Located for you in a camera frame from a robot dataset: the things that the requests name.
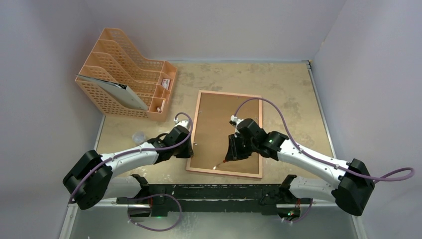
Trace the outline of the blue red screwdriver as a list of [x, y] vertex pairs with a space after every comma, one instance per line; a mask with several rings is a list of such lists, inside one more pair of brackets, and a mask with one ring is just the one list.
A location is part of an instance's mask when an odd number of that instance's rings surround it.
[[223, 160], [223, 162], [218, 163], [216, 166], [213, 167], [213, 170], [216, 170], [220, 165], [226, 163], [226, 160]]

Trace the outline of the pink picture frame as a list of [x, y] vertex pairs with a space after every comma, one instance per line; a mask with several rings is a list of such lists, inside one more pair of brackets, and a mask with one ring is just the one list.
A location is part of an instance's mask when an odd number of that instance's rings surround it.
[[197, 99], [192, 133], [194, 156], [187, 162], [191, 172], [262, 178], [262, 157], [254, 153], [248, 159], [223, 162], [228, 150], [228, 136], [234, 133], [230, 117], [252, 118], [259, 126], [263, 123], [262, 102], [257, 95], [200, 90]]

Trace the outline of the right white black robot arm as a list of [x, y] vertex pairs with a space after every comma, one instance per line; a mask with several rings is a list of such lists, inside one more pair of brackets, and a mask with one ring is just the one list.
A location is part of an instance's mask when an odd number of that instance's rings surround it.
[[280, 188], [280, 198], [287, 203], [297, 199], [320, 199], [336, 203], [343, 211], [361, 216], [375, 188], [368, 179], [366, 165], [354, 159], [346, 162], [295, 145], [287, 135], [267, 133], [253, 119], [231, 116], [235, 132], [228, 137], [224, 161], [239, 161], [257, 153], [264, 158], [292, 164], [317, 176], [307, 179], [289, 175]]

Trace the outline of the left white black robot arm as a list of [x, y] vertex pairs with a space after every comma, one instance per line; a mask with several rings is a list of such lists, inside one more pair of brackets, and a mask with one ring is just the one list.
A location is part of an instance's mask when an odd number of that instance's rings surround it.
[[114, 196], [110, 185], [116, 176], [167, 161], [173, 156], [190, 158], [193, 156], [191, 128], [191, 124], [183, 120], [169, 133], [162, 133], [131, 149], [106, 154], [87, 151], [63, 179], [63, 185], [71, 194], [69, 203], [77, 204], [81, 210], [89, 209], [100, 200]]

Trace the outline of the red white small box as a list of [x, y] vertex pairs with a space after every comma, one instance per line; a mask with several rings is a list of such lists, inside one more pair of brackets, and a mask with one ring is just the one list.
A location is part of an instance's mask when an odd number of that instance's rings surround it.
[[161, 86], [163, 88], [165, 88], [166, 90], [169, 90], [170, 89], [170, 85], [171, 85], [171, 79], [168, 79], [168, 78], [163, 78], [162, 79]]

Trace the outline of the grey folder in organizer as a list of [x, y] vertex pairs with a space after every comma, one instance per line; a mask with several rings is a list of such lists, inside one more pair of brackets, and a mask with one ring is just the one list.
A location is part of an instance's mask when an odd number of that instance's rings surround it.
[[83, 80], [95, 83], [112, 95], [123, 106], [135, 110], [148, 110], [148, 105], [128, 86], [107, 80], [77, 74]]

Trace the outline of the orange plastic file organizer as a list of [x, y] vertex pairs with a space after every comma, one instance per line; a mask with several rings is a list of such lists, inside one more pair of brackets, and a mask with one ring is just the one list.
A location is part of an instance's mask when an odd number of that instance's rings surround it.
[[144, 57], [119, 28], [104, 28], [76, 83], [107, 116], [165, 121], [177, 67]]

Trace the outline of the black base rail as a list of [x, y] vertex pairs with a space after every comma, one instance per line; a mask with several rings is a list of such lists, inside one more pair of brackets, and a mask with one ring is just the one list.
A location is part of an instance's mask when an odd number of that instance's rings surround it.
[[286, 215], [282, 205], [295, 208], [309, 198], [294, 197], [281, 184], [147, 184], [133, 199], [118, 198], [118, 204], [146, 205], [153, 217], [175, 212], [260, 213]]

